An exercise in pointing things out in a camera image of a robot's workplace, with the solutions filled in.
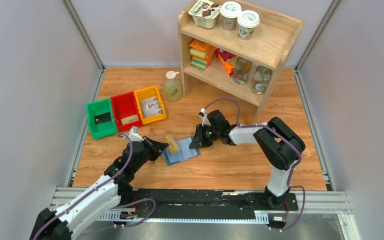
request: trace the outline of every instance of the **white cloth in yellow bin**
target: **white cloth in yellow bin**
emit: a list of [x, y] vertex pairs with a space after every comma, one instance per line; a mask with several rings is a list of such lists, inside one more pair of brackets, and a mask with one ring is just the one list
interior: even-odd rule
[[163, 109], [161, 108], [156, 96], [145, 98], [140, 101], [140, 104], [142, 105], [142, 113], [144, 118], [163, 114]]

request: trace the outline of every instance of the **blue towel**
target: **blue towel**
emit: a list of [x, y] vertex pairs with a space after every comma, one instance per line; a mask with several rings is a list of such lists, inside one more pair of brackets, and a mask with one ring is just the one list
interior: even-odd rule
[[189, 136], [176, 141], [177, 145], [180, 147], [180, 150], [175, 153], [171, 153], [169, 148], [164, 150], [162, 157], [167, 162], [167, 165], [171, 166], [173, 164], [181, 163], [201, 154], [199, 149], [189, 149], [189, 145], [192, 143], [193, 138], [193, 136]]

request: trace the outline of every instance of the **plastic cup with white lid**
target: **plastic cup with white lid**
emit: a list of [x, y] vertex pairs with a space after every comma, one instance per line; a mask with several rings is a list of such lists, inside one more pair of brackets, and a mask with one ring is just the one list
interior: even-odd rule
[[241, 14], [241, 5], [235, 1], [227, 1], [221, 6], [220, 13], [222, 15], [223, 28], [226, 30], [234, 30], [239, 14]]
[[245, 10], [237, 17], [237, 23], [239, 24], [239, 38], [249, 40], [255, 28], [260, 24], [260, 16], [255, 11]]

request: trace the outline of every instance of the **wooden floor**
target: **wooden floor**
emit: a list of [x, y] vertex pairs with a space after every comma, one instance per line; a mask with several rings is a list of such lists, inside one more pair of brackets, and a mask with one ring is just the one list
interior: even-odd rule
[[[201, 123], [198, 112], [207, 103], [220, 97], [231, 97], [240, 105], [240, 123], [252, 123], [257, 107], [240, 100], [207, 83], [199, 81], [191, 93], [178, 102], [165, 100], [165, 74], [173, 68], [107, 68], [98, 99], [109, 98], [125, 92], [157, 85], [167, 112], [167, 119], [139, 128], [140, 135], [162, 142], [171, 134], [175, 140], [193, 136], [196, 125]], [[229, 101], [219, 101], [209, 111], [219, 109], [233, 124], [236, 106]], [[326, 190], [313, 139], [291, 69], [281, 74], [259, 122], [280, 117], [305, 142], [302, 162], [297, 166], [292, 185], [303, 185], [307, 190]], [[90, 186], [104, 170], [122, 154], [127, 141], [112, 135], [98, 140], [88, 134], [77, 168], [73, 187]], [[201, 156], [172, 166], [159, 158], [147, 162], [135, 175], [134, 188], [168, 189], [224, 189], [262, 190], [268, 184], [272, 166], [258, 145], [223, 145], [214, 142], [201, 149]]]

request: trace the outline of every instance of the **folded cloth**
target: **folded cloth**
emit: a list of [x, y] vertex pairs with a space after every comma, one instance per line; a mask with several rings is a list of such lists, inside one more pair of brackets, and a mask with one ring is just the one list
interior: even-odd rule
[[161, 108], [156, 96], [145, 98], [140, 101], [140, 103], [142, 105], [142, 112], [145, 118], [163, 114], [163, 109]]
[[177, 145], [179, 145], [180, 150], [171, 153], [169, 148], [166, 148], [162, 153], [162, 157], [167, 162], [167, 165], [171, 166], [173, 164], [181, 163], [188, 159], [197, 157], [201, 154], [199, 148], [198, 149], [189, 149], [189, 145], [192, 143], [193, 136], [189, 136], [183, 138], [181, 140], [176, 141]]

